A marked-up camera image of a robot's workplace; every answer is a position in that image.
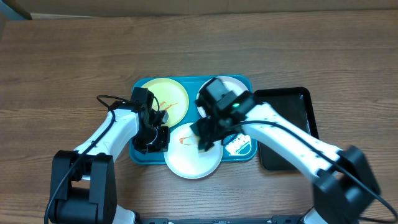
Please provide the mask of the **white plate front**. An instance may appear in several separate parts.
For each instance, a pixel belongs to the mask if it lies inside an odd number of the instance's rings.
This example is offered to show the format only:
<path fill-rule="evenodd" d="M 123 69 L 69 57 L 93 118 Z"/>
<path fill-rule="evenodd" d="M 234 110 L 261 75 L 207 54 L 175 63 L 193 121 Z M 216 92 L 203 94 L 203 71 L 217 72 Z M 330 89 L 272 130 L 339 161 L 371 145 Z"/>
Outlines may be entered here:
<path fill-rule="evenodd" d="M 208 151 L 199 150 L 199 138 L 191 130 L 191 124 L 183 124 L 171 132 L 164 159 L 174 174 L 186 179 L 201 179 L 219 166 L 223 146 L 221 141 L 216 141 Z"/>

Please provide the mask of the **yellow plate with sauce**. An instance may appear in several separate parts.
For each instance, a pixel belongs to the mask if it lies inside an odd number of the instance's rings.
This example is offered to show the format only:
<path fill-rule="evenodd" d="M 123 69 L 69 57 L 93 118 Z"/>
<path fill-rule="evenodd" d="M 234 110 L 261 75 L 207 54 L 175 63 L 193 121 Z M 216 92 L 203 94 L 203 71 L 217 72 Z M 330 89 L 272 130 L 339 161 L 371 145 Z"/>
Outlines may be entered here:
<path fill-rule="evenodd" d="M 189 97 L 186 89 L 170 78 L 156 78 L 142 85 L 151 91 L 159 101 L 161 110 L 166 110 L 169 118 L 164 126 L 173 127 L 186 115 Z"/>

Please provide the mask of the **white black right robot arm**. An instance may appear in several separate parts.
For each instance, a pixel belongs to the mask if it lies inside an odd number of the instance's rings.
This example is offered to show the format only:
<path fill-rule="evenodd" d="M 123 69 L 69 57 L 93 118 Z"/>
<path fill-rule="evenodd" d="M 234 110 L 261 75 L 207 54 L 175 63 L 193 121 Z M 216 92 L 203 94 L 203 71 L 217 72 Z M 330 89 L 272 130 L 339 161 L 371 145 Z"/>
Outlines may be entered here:
<path fill-rule="evenodd" d="M 313 208 L 302 223 L 357 223 L 380 198 L 380 189 L 363 151 L 342 150 L 309 135 L 249 91 L 201 90 L 195 102 L 206 118 L 191 126 L 199 148 L 243 133 L 265 144 L 296 167 L 313 185 Z"/>

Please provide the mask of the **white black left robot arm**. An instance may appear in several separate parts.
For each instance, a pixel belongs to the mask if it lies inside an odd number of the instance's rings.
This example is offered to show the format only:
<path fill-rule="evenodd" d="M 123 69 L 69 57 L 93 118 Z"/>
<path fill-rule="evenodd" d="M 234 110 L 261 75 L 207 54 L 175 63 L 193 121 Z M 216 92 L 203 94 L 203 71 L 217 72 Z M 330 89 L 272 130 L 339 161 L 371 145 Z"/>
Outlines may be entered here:
<path fill-rule="evenodd" d="M 114 163 L 125 145 L 146 154 L 168 146 L 165 110 L 151 103 L 115 101 L 103 124 L 72 151 L 52 160 L 45 223 L 135 223 L 135 212 L 117 203 Z"/>

